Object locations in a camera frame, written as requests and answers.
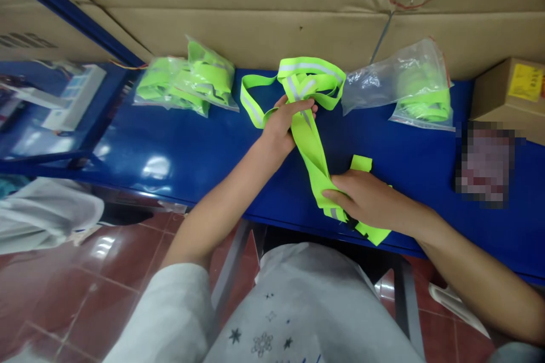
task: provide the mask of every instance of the brown cardboard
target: brown cardboard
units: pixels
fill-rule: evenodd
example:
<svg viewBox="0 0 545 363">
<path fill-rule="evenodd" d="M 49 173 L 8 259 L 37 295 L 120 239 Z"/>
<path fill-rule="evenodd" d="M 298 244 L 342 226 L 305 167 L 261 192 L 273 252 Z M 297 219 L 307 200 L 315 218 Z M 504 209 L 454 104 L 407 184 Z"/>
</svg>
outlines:
<svg viewBox="0 0 545 363">
<path fill-rule="evenodd" d="M 0 0 L 0 60 L 108 60 L 108 52 L 36 0 Z"/>
<path fill-rule="evenodd" d="M 387 17 L 334 12 L 110 9 L 155 55 L 186 56 L 184 34 L 240 68 L 277 69 L 280 59 L 314 56 L 352 70 L 369 63 Z"/>
<path fill-rule="evenodd" d="M 509 95 L 516 64 L 545 72 L 545 65 L 509 58 L 475 81 L 470 118 L 478 122 L 499 122 L 503 128 L 521 130 L 529 141 L 545 145 L 545 98 L 537 102 Z"/>
<path fill-rule="evenodd" d="M 376 61 L 429 35 L 454 79 L 512 55 L 545 61 L 545 0 L 72 1 L 146 61 L 184 55 L 187 33 L 244 68 L 312 55 L 353 70 L 368 63 L 391 11 Z"/>
</svg>

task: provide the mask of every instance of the clear plastic bag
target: clear plastic bag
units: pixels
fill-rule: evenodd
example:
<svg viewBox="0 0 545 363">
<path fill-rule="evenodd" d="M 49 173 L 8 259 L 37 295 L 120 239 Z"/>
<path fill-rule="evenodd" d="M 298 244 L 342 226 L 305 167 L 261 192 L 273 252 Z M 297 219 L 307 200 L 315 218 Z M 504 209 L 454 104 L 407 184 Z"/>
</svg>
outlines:
<svg viewBox="0 0 545 363">
<path fill-rule="evenodd" d="M 173 86 L 174 78 L 180 72 L 189 72 L 189 70 L 189 62 L 183 58 L 153 59 L 136 89 L 133 105 L 162 106 L 167 110 L 193 110 L 207 118 L 210 103 Z"/>
<path fill-rule="evenodd" d="M 195 39 L 186 38 L 189 71 L 176 75 L 174 87 L 224 109 L 240 111 L 231 94 L 234 65 Z"/>
<path fill-rule="evenodd" d="M 389 105 L 405 98 L 449 88 L 443 54 L 432 38 L 397 51 L 391 57 L 346 75 L 342 113 Z"/>
<path fill-rule="evenodd" d="M 389 120 L 431 130 L 456 131 L 452 126 L 450 90 L 400 100 Z"/>
</svg>

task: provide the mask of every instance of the white sleeve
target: white sleeve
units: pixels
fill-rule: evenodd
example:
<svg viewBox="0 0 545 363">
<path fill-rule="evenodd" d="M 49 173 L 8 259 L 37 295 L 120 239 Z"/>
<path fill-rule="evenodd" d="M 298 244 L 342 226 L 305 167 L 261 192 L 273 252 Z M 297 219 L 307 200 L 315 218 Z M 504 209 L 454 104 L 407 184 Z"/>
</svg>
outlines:
<svg viewBox="0 0 545 363">
<path fill-rule="evenodd" d="M 103 363 L 201 362 L 214 322 L 208 272 L 175 264 L 155 274 Z"/>
</svg>

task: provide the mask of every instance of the blue table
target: blue table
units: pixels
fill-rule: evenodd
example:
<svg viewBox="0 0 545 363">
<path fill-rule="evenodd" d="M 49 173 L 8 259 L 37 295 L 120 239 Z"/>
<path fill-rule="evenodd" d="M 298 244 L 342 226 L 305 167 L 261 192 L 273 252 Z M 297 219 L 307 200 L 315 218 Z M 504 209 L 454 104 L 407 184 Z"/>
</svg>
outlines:
<svg viewBox="0 0 545 363">
<path fill-rule="evenodd" d="M 62 173 L 57 169 L 65 169 L 71 159 L 93 151 L 105 130 L 111 107 L 132 74 L 113 64 L 99 66 L 107 74 L 73 132 L 56 135 L 41 127 L 50 109 L 26 102 L 13 125 L 0 132 L 0 172 L 58 177 Z M 0 74 L 24 75 L 28 82 L 53 95 L 60 95 L 68 83 L 61 71 L 32 61 L 0 62 Z"/>
<path fill-rule="evenodd" d="M 273 72 L 240 69 L 241 77 Z M 467 119 L 472 82 L 457 82 L 451 90 L 455 122 Z M 283 94 L 280 84 L 257 89 L 264 110 Z M 239 102 L 238 92 L 235 99 Z M 95 148 L 97 160 L 80 172 L 95 182 L 167 201 L 194 205 L 218 184 L 257 139 L 247 113 L 212 107 L 208 119 L 192 111 L 131 106 L 132 94 Z M 527 143 L 517 148 L 509 208 L 482 209 L 464 201 L 452 189 L 456 135 L 421 130 L 389 122 L 394 105 L 355 110 L 342 116 L 340 105 L 320 110 L 316 123 L 331 174 L 350 166 L 353 154 L 372 157 L 373 173 L 408 196 L 436 209 L 451 225 L 497 257 L 524 279 L 545 283 L 545 147 Z M 256 222 L 372 246 L 357 232 L 324 216 L 316 206 L 308 175 L 297 150 L 248 208 L 245 217 Z M 417 243 L 391 233 L 381 248 L 424 256 Z"/>
</svg>

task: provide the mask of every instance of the power strip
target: power strip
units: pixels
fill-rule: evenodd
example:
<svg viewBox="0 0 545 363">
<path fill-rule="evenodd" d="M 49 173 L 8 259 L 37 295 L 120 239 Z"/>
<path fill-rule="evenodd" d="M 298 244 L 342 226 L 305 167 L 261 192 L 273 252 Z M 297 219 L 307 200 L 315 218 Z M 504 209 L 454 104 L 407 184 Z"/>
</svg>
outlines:
<svg viewBox="0 0 545 363">
<path fill-rule="evenodd" d="M 106 71 L 96 65 L 84 65 L 85 72 L 72 77 L 61 98 L 68 101 L 64 109 L 51 109 L 41 125 L 55 131 L 74 131 L 87 111 L 106 76 Z"/>
</svg>

